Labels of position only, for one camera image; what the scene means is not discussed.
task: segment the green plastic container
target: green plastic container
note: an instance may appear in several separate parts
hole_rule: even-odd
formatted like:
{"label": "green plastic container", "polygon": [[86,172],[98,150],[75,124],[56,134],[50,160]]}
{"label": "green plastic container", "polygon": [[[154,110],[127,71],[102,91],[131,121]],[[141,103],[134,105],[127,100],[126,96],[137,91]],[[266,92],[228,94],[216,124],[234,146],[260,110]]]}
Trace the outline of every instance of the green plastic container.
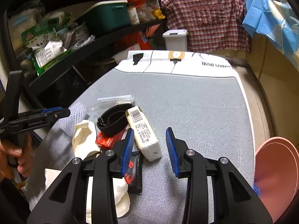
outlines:
{"label": "green plastic container", "polygon": [[80,18],[77,23],[85,25],[90,35],[96,37],[130,26],[127,11],[127,0],[104,1],[94,4]]}

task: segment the plaid shirt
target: plaid shirt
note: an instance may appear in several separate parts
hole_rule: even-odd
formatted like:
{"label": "plaid shirt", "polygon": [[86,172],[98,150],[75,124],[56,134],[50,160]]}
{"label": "plaid shirt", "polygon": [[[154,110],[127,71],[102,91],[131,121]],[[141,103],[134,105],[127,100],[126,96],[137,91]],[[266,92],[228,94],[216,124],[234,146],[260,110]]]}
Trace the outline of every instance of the plaid shirt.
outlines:
{"label": "plaid shirt", "polygon": [[161,0],[169,29],[188,30],[188,50],[250,51],[250,36],[242,27],[244,0]]}

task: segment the metal screw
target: metal screw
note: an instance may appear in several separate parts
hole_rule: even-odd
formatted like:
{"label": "metal screw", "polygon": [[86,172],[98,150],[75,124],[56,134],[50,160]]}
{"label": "metal screw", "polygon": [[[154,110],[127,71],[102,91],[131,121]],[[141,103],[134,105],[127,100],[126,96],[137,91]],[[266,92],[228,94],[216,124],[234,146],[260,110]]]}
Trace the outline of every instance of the metal screw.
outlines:
{"label": "metal screw", "polygon": [[226,157],[222,157],[220,158],[220,161],[223,163],[223,164],[227,164],[228,163],[228,159]]}
{"label": "metal screw", "polygon": [[106,151],[105,153],[107,156],[112,156],[114,154],[114,151],[113,150],[108,150]]}
{"label": "metal screw", "polygon": [[72,163],[73,163],[73,164],[78,164],[80,161],[81,161],[80,158],[75,157],[75,158],[72,160]]}
{"label": "metal screw", "polygon": [[186,151],[186,154],[188,156],[193,156],[195,154],[195,151],[189,149],[189,150]]}

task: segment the white plastic bin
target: white plastic bin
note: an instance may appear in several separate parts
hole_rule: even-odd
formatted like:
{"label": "white plastic bin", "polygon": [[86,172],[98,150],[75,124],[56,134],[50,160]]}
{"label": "white plastic bin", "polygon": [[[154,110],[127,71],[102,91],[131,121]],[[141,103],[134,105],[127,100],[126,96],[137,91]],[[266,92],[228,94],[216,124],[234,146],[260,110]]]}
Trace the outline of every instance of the white plastic bin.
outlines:
{"label": "white plastic bin", "polygon": [[167,50],[188,51],[186,29],[172,29],[163,34]]}

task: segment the white lid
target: white lid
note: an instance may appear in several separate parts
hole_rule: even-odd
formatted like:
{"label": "white lid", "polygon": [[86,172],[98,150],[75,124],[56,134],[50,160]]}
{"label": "white lid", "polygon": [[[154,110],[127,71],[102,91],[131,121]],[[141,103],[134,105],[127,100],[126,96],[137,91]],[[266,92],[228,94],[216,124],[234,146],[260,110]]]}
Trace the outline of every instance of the white lid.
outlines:
{"label": "white lid", "polygon": [[112,1],[102,1],[102,2],[98,2],[94,5],[92,5],[90,8],[88,8],[82,15],[81,17],[88,13],[90,10],[92,10],[94,7],[100,6],[100,5],[104,5],[104,4],[112,4],[112,3],[128,3],[127,0],[112,0]]}
{"label": "white lid", "polygon": [[168,38],[168,37],[183,37],[187,36],[188,31],[186,29],[171,29],[166,31],[163,34],[163,38]]}

